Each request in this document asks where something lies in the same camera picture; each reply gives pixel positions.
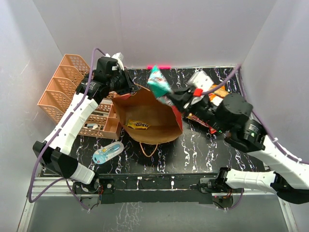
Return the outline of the red doritos chip bag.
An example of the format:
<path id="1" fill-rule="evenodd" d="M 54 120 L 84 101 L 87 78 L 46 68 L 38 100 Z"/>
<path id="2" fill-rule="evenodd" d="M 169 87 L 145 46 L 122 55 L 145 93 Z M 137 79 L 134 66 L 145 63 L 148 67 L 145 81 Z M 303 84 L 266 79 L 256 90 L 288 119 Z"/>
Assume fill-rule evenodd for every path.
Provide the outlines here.
<path id="1" fill-rule="evenodd" d="M 202 121 L 201 119 L 199 119 L 197 116 L 193 115 L 192 113 L 189 113 L 186 118 L 189 120 L 195 121 L 202 126 L 209 127 L 209 125 L 206 122 Z"/>

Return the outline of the green white candy box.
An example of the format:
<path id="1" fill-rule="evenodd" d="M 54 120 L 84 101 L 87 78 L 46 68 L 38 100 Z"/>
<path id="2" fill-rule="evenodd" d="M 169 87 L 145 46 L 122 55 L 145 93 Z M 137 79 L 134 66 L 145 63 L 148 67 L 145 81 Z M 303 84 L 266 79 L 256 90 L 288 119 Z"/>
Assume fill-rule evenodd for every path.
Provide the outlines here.
<path id="1" fill-rule="evenodd" d="M 167 97 L 167 94 L 173 93 L 173 91 L 157 65 L 152 67 L 147 84 L 154 97 L 159 102 L 168 106 L 173 106 L 172 101 Z"/>

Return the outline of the red brown paper bag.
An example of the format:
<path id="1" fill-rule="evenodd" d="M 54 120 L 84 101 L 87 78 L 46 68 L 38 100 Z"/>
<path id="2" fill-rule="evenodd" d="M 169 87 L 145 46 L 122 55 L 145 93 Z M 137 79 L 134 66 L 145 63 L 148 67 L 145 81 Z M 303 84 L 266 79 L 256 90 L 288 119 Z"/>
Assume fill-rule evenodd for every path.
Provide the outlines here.
<path id="1" fill-rule="evenodd" d="M 141 86 L 134 94 L 112 100 L 119 122 L 129 136 L 140 144 L 144 156 L 151 157 L 159 144 L 169 143 L 183 133 L 182 115 L 174 106 L 159 102 L 153 93 Z M 127 127 L 127 122 L 138 120 L 150 124 L 147 130 Z"/>

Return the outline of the yellow candy pack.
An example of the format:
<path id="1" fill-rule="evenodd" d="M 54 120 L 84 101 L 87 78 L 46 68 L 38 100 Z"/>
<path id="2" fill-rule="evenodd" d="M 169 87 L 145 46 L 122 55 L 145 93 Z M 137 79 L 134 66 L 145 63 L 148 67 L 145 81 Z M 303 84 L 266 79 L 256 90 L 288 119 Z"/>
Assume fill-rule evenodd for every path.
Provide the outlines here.
<path id="1" fill-rule="evenodd" d="M 150 124 L 130 119 L 126 126 L 135 130 L 147 130 L 150 127 Z"/>

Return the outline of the red skittles candy bag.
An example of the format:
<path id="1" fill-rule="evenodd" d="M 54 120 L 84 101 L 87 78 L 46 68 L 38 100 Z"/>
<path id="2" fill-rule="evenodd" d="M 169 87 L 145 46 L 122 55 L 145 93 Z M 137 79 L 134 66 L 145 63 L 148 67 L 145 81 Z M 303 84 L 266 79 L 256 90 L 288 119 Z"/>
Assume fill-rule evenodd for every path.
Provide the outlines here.
<path id="1" fill-rule="evenodd" d="M 216 133 L 216 130 L 214 128 L 210 127 L 210 133 L 214 134 L 214 133 Z"/>

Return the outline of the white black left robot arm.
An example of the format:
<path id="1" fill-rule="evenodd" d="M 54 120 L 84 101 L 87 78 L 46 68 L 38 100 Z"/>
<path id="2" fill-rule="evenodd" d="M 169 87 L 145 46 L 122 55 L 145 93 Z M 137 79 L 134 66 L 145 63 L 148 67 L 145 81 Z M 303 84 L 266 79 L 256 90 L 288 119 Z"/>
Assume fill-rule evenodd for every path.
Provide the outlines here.
<path id="1" fill-rule="evenodd" d="M 43 142 L 36 141 L 33 151 L 44 168 L 65 179 L 79 182 L 94 193 L 99 189 L 97 174 L 70 156 L 72 145 L 89 116 L 110 92 L 132 93 L 137 87 L 123 65 L 123 55 L 105 55 L 98 59 L 96 69 L 86 74 L 77 86 L 72 101 Z"/>

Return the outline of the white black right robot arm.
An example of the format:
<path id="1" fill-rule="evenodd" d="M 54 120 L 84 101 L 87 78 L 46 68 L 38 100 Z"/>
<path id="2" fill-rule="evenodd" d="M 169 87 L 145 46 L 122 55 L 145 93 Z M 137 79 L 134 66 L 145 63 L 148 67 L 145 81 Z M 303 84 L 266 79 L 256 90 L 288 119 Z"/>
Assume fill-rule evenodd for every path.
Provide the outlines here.
<path id="1" fill-rule="evenodd" d="M 279 151 L 265 128 L 250 118 L 253 106 L 237 93 L 227 94 L 218 105 L 201 93 L 201 89 L 188 87 L 166 96 L 182 114 L 197 116 L 218 133 L 225 133 L 225 142 L 233 148 L 270 167 L 268 172 L 221 168 L 215 179 L 201 187 L 213 192 L 256 189 L 274 193 L 289 203 L 308 203 L 309 166 Z"/>

